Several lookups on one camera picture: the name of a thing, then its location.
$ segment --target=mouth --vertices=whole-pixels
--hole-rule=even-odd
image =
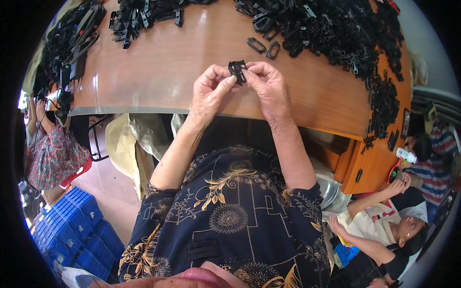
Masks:
[[[216,287],[222,287],[223,286],[222,281],[224,281],[222,278],[218,277],[216,274],[214,274],[210,270],[198,268],[198,267],[189,268],[183,273],[179,273],[173,277],[196,279],[196,280],[200,280],[203,282],[213,284]]]

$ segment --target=pile of black plastic parts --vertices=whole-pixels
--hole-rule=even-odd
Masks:
[[[397,19],[398,7],[392,2],[376,1],[374,13],[368,0],[234,0],[236,10],[253,18],[253,28],[272,39],[277,33],[284,38],[282,47],[296,58],[304,49],[328,58],[364,81],[370,90],[372,121],[365,139],[366,149],[372,142],[387,137],[387,127],[395,123],[399,101],[390,78],[378,74],[378,60],[385,53],[390,68],[399,81],[403,35]]]
[[[151,28],[155,22],[175,19],[175,24],[184,23],[183,8],[189,4],[208,5],[217,0],[118,0],[120,8],[111,13],[109,29],[114,31],[115,42],[123,42],[128,49],[131,40],[136,39],[144,28]]]

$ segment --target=hand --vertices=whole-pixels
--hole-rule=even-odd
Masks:
[[[249,62],[247,67],[243,74],[247,84],[258,94],[262,113],[270,127],[275,129],[293,124],[282,74],[266,62]]]
[[[341,236],[342,238],[347,237],[349,233],[346,229],[338,222],[338,217],[334,213],[330,214],[330,219],[328,221],[331,231],[336,235]]]
[[[187,120],[200,128],[207,127],[213,120],[224,95],[238,91],[234,87],[237,77],[231,76],[227,68],[211,65],[194,83],[192,106]]]
[[[43,121],[43,119],[46,117],[46,111],[45,111],[45,102],[43,100],[38,100],[37,102],[37,108],[36,108],[36,113],[37,113],[37,120],[40,121],[40,123]]]
[[[389,189],[392,195],[404,194],[405,191],[410,187],[411,177],[410,174],[403,172],[402,180],[395,179],[386,189]]]

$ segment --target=small bottle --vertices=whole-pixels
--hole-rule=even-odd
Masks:
[[[406,160],[409,163],[415,164],[418,162],[418,158],[413,153],[403,148],[397,148],[396,156],[398,158],[402,158],[403,160]]]

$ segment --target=tiled floor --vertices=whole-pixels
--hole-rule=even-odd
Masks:
[[[96,128],[101,154],[107,155],[104,145],[106,123]],[[93,133],[90,133],[90,143],[93,152],[96,151]],[[123,244],[127,245],[139,212],[141,202],[133,187],[133,181],[119,172],[109,158],[93,162],[91,169],[79,176],[72,185],[92,194],[98,202],[104,219],[109,221]]]

